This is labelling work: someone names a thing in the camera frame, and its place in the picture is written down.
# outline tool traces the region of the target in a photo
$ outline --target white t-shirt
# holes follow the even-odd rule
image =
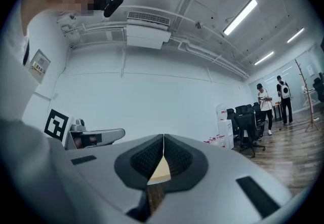
[[[38,83],[28,71],[30,57],[26,65],[23,60],[28,44],[21,26],[20,0],[0,35],[0,119],[20,120]]]
[[[263,89],[263,93],[259,92],[259,97],[261,99],[265,98],[265,97],[269,98],[268,92],[265,89]],[[260,109],[261,109],[261,111],[272,109],[271,101],[261,100]]]

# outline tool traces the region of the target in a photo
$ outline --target ceiling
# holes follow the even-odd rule
[[[302,37],[312,34],[312,29],[320,19],[308,0],[256,0],[258,5],[230,34],[223,30],[250,0],[124,0],[124,3],[110,18],[104,18],[102,12],[91,17],[76,17],[73,27],[87,27],[94,23],[127,22],[128,11],[154,13],[171,19],[168,31],[172,36],[188,38],[193,44],[214,52],[248,73],[253,73],[259,59],[274,51],[273,57],[279,58],[289,50],[287,40],[298,29],[304,27]],[[146,6],[165,10],[134,8]],[[182,15],[195,22],[201,22],[206,28],[197,29],[192,21],[182,19]],[[81,33],[80,42],[74,46],[123,41],[120,30],[116,32]],[[176,47],[178,43],[169,42],[163,48]]]

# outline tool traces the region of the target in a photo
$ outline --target floor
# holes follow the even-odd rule
[[[283,126],[282,121],[272,125],[272,136],[267,134],[267,123],[261,143],[266,150],[256,148],[255,158],[251,158],[251,150],[242,152],[260,167],[275,176],[281,183],[296,195],[303,188],[312,184],[319,174],[324,160],[324,115],[319,113],[320,106],[315,106],[316,127],[309,127],[309,110],[293,114],[293,125]],[[239,142],[234,150],[240,150]],[[148,198],[150,211],[153,213],[164,197],[160,184],[149,185]]]

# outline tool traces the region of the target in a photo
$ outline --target fluorescent light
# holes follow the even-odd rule
[[[297,37],[301,32],[304,31],[304,28],[302,28],[300,31],[298,31],[295,35],[293,35],[288,41],[287,43],[289,43],[291,40],[293,40],[295,37]]]
[[[271,83],[273,83],[275,80],[272,80],[272,81],[270,81],[270,82],[268,82],[267,84],[271,84]]]
[[[287,71],[288,69],[290,69],[290,68],[292,68],[292,66],[291,67],[289,67],[289,68],[287,68],[286,70],[283,70],[282,72],[284,72],[284,71]]]
[[[269,54],[269,55],[266,55],[265,57],[263,57],[261,60],[259,60],[258,62],[256,62],[254,65],[257,65],[258,63],[261,63],[263,60],[267,59],[269,56],[273,55],[273,51]]]
[[[250,0],[249,3],[243,8],[243,10],[237,15],[237,17],[224,29],[224,33],[229,35],[245,17],[255,8],[257,5],[256,0]]]
[[[269,78],[268,80],[270,80],[270,79],[272,79],[272,78],[274,78],[274,76],[273,76],[273,77],[271,77],[271,78]],[[265,82],[266,82],[266,81],[268,81],[268,80],[265,80]]]

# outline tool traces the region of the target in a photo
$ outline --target air conditioner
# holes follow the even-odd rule
[[[170,19],[150,13],[131,11],[127,16],[127,45],[161,49],[168,42]]]

